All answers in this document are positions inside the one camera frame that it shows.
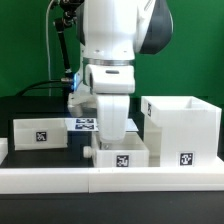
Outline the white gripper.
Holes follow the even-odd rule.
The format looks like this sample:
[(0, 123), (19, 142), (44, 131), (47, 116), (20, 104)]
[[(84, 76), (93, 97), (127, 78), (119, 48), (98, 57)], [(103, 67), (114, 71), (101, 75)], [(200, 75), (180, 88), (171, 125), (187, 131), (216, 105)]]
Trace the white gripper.
[(135, 91), (134, 67), (88, 64), (85, 79), (96, 99), (100, 141), (106, 144), (122, 142), (130, 94)]

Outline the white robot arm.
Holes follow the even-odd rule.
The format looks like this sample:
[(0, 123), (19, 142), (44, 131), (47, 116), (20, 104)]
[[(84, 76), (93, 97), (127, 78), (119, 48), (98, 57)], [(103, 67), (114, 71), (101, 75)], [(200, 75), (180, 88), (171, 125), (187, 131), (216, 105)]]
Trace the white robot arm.
[(125, 137), (135, 55), (160, 52), (172, 33), (167, 0), (84, 0), (77, 8), (81, 63), (74, 84), (96, 100), (101, 143)]

